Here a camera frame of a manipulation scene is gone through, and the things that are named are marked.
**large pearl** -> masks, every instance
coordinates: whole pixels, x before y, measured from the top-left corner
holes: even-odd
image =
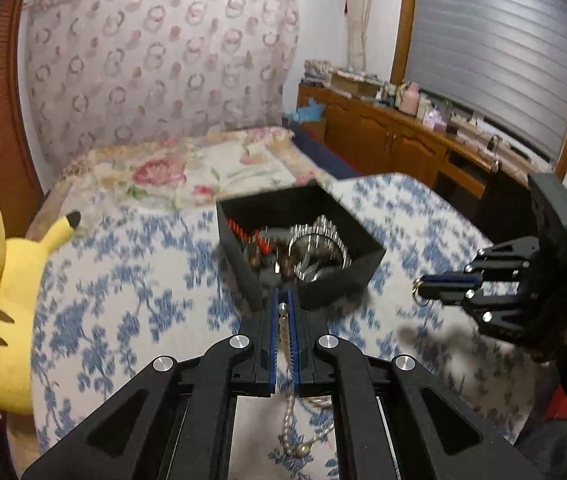
[[[295,455],[297,455],[297,458],[308,456],[308,454],[310,454],[310,444],[304,442],[300,446],[297,446],[297,449],[294,453]]]

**silver screw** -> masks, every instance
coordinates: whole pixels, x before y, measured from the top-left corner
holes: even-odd
[[[415,367],[415,360],[409,355],[400,355],[395,359],[395,366],[399,368],[399,370],[408,372]]]
[[[243,334],[234,335],[230,338],[230,346],[233,348],[246,348],[250,344],[250,339]]]
[[[334,348],[339,344],[339,339],[333,335],[323,335],[319,338],[319,344],[323,348]]]
[[[162,355],[161,357],[157,357],[152,362],[152,367],[155,368],[158,372],[167,372],[172,368],[173,362],[172,359],[166,355]]]

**window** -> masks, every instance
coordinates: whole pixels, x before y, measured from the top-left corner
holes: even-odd
[[[406,79],[558,160],[567,126],[567,0],[416,0]]]

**patterned fabric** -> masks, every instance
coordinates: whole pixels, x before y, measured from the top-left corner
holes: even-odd
[[[330,330],[367,354],[414,355],[509,441],[531,410],[537,367],[511,345],[481,337],[458,308],[421,307],[410,295],[424,272],[459,269],[488,241],[450,205],[402,174],[327,185],[387,247],[368,290],[332,306]],[[218,244],[213,206],[148,213],[124,207],[54,254],[44,272],[32,349],[33,405],[42,451],[67,434],[156,356],[186,360],[235,333],[246,303]],[[291,458],[280,442],[279,394],[240,398],[229,478],[339,475],[334,436]],[[332,421],[298,401],[291,440]]]
[[[59,171],[99,146],[280,124],[296,0],[37,0],[26,73]]]
[[[329,181],[292,135],[275,126],[90,150],[62,172],[28,237],[39,240],[73,210],[81,211],[85,233],[122,205],[174,211],[311,178]]]

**black ear tip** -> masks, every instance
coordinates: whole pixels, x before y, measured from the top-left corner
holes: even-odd
[[[66,215],[66,219],[68,220],[70,227],[76,229],[81,222],[81,213],[79,211],[73,211]]]

